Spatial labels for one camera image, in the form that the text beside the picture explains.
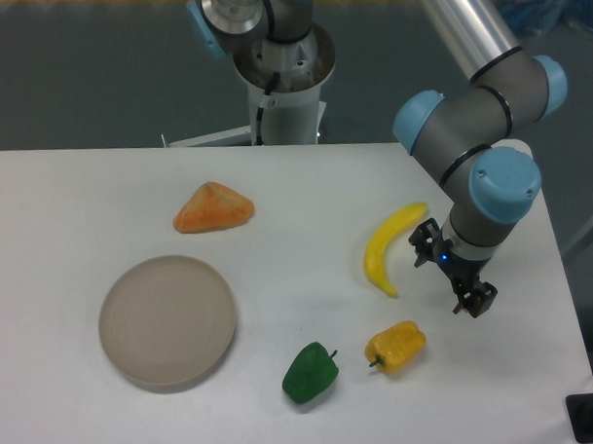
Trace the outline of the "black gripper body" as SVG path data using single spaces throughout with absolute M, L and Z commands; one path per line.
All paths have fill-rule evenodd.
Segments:
M 454 243 L 442 234 L 433 241 L 432 259 L 451 281 L 454 292 L 472 292 L 473 290 L 489 293 L 492 285 L 483 282 L 481 271 L 490 261 L 489 257 L 473 259 L 468 254 L 458 254 L 453 250 Z

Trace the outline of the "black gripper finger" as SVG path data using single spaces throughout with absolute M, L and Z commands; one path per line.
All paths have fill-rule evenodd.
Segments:
M 413 231 L 409 237 L 409 243 L 415 249 L 415 267 L 420 267 L 427 262 L 437 262 L 437 254 L 440 251 L 440 238 L 440 228 L 434 218 L 422 222 Z
M 459 312 L 467 312 L 471 317 L 479 317 L 487 312 L 493 305 L 498 290 L 489 282 L 476 280 L 468 284 L 457 282 L 453 285 L 453 291 L 458 299 L 458 304 L 452 312 L 457 315 Z

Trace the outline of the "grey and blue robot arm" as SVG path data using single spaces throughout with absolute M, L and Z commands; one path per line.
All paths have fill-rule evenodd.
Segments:
M 503 140 L 555 111 L 568 80 L 555 60 L 524 53 L 491 1 L 418 2 L 470 88 L 456 99 L 419 92 L 394 117 L 397 140 L 453 203 L 443 224 L 427 220 L 409 241 L 419 263 L 450 280 L 457 309 L 479 317 L 497 294 L 480 273 L 541 187 L 534 159 Z M 313 21 L 313 0 L 190 0 L 187 10 L 207 49 L 234 59 L 251 142 L 315 144 L 336 54 Z

